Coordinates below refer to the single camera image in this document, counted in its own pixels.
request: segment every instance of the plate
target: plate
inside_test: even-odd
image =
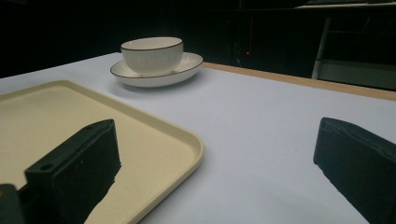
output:
[[[181,63],[169,74],[163,74],[158,77],[141,77],[139,74],[130,69],[125,61],[114,64],[110,72],[114,77],[130,86],[134,87],[161,87],[172,85],[193,77],[201,68],[204,59],[194,53],[183,53]]]

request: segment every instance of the beige tray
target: beige tray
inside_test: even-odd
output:
[[[136,223],[200,164],[199,137],[69,81],[0,96],[0,183],[17,188],[23,171],[82,127],[114,119],[122,167],[87,223]]]

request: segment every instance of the white table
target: white table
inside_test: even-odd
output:
[[[396,102],[210,68],[139,89],[109,72],[120,60],[2,78],[0,94],[67,79],[197,133],[201,166],[141,223],[367,223],[313,163],[318,125],[342,119],[396,142]]]

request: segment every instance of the wooden table edge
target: wooden table edge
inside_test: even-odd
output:
[[[258,71],[253,69],[233,67],[218,63],[204,63],[204,67],[217,69],[226,72],[237,73],[241,75],[251,76],[251,77],[262,77],[276,81],[282,81],[287,83],[292,83],[301,86],[307,86],[312,88],[319,88],[328,91],[340,91],[344,93],[350,93],[360,96],[367,96],[377,99],[396,101],[396,91],[383,91],[378,89],[372,89],[367,87],[352,86],[341,83],[334,83],[323,80],[316,80],[305,77],[293,77],[287,75],[281,75],[276,73]]]

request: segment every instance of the bowl rim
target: bowl rim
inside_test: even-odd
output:
[[[133,41],[138,41],[138,40],[146,40],[146,39],[162,39],[162,38],[172,38],[172,39],[177,39],[178,43],[174,44],[174,45],[170,45],[170,46],[166,46],[166,47],[161,47],[161,48],[153,48],[153,49],[132,49],[132,48],[126,48],[124,47],[125,44],[133,42]],[[181,45],[183,44],[183,40],[178,38],[178,37],[174,37],[174,36],[155,36],[155,37],[147,37],[147,38],[139,38],[139,39],[134,39],[134,40],[130,40],[130,41],[126,41],[124,43],[121,44],[120,48],[122,50],[129,50],[129,51],[147,51],[147,50],[156,50],[156,49],[170,49],[173,48],[177,45]]]

